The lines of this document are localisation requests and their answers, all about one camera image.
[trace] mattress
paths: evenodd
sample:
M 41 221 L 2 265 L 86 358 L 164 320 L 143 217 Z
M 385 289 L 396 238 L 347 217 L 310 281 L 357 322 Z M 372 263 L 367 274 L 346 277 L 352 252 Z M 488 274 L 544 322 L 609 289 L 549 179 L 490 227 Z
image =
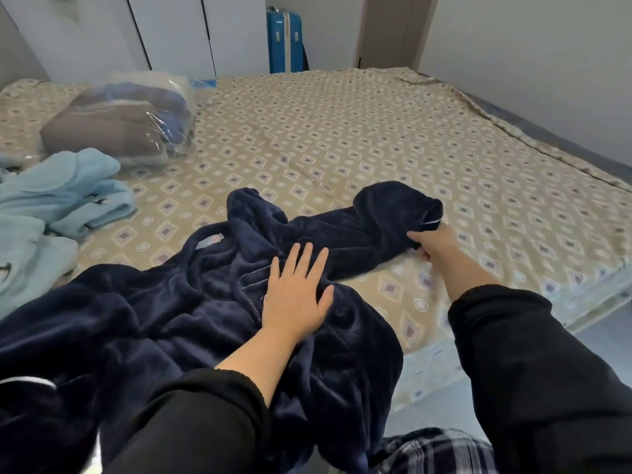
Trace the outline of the mattress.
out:
M 40 150 L 39 128 L 80 87 L 20 80 L 0 94 L 0 150 Z M 138 210 L 95 230 L 75 275 L 97 263 L 156 266 L 249 186 L 288 217 L 352 204 L 398 180 L 439 198 L 461 248 L 511 287 L 547 296 L 578 330 L 632 298 L 632 187 L 525 135 L 465 94 L 408 69 L 225 78 L 198 90 L 194 148 L 125 168 Z M 405 352 L 393 408 L 463 376 L 440 278 L 414 253 L 352 278 Z

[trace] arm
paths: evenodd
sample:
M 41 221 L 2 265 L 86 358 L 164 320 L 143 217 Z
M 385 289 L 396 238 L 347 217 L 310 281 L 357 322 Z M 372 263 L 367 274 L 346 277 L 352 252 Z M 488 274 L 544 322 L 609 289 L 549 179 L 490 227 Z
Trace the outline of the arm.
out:
M 268 406 L 296 344 L 318 329 L 333 286 L 316 301 L 328 251 L 308 271 L 312 245 L 283 274 L 274 258 L 262 328 L 215 369 L 162 386 L 138 417 L 135 434 L 104 474 L 249 473 L 269 436 Z
M 501 472 L 632 471 L 632 390 L 542 296 L 499 286 L 453 232 L 414 233 L 444 278 L 478 421 Z

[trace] person's left hand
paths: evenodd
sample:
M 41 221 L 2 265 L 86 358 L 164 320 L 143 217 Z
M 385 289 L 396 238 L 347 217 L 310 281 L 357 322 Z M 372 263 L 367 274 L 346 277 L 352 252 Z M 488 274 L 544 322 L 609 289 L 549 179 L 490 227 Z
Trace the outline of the person's left hand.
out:
M 279 258 L 273 259 L 262 316 L 263 329 L 276 330 L 296 344 L 322 325 L 334 301 L 334 286 L 328 286 L 316 302 L 316 288 L 329 250 L 324 248 L 309 270 L 312 243 L 305 245 L 297 262 L 300 248 L 298 243 L 292 247 L 282 274 Z

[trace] black sweatshirt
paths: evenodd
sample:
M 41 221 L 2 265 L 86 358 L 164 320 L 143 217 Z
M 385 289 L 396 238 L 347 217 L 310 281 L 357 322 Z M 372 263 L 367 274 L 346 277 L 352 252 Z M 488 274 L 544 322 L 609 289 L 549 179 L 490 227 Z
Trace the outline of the black sweatshirt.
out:
M 538 294 L 488 285 L 448 312 L 498 469 L 632 473 L 632 390 L 550 311 Z M 195 370 L 154 394 L 104 474 L 247 473 L 269 425 L 246 376 Z

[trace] plaid fabric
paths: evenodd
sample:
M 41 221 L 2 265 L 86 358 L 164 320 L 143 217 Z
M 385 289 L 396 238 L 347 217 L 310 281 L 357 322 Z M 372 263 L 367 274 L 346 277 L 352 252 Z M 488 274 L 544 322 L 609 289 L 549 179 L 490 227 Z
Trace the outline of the plaid fabric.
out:
M 387 437 L 370 459 L 372 474 L 497 474 L 487 442 L 455 429 L 430 427 Z

